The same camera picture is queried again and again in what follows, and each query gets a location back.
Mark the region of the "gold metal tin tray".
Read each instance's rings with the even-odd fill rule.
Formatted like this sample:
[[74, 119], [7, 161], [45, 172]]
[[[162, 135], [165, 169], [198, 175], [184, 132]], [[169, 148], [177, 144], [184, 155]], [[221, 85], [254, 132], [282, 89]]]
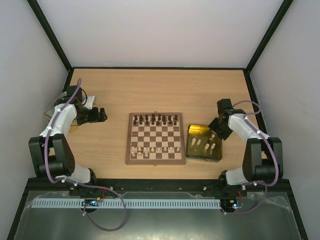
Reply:
[[185, 155], [188, 159], [219, 162], [223, 158], [223, 141], [208, 126], [190, 124]]

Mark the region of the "wooden chess board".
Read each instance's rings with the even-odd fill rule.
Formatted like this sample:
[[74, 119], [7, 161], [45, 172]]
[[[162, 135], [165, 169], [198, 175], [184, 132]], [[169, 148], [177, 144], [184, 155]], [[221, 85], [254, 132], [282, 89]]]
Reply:
[[181, 112], [132, 112], [128, 118], [127, 165], [185, 165]]

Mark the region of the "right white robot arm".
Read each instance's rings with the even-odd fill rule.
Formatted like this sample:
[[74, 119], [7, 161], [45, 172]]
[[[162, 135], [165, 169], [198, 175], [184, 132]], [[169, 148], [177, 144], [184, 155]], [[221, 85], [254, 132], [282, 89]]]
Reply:
[[221, 140], [236, 133], [245, 143], [242, 166], [223, 171], [218, 177], [218, 191], [229, 196], [249, 185], [274, 186], [283, 176], [283, 145], [249, 119], [261, 112], [259, 104], [244, 100], [235, 104], [229, 98], [217, 102], [218, 117], [208, 127]]

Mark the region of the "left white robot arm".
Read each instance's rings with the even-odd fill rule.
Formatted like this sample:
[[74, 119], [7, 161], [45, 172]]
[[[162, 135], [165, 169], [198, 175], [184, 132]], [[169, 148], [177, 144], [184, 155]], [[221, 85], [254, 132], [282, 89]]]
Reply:
[[51, 183], [69, 182], [94, 185], [94, 171], [76, 163], [67, 142], [73, 125], [103, 123], [107, 120], [105, 109], [94, 107], [95, 97], [88, 97], [79, 85], [70, 85], [65, 95], [53, 104], [53, 115], [45, 130], [28, 141], [35, 175]]

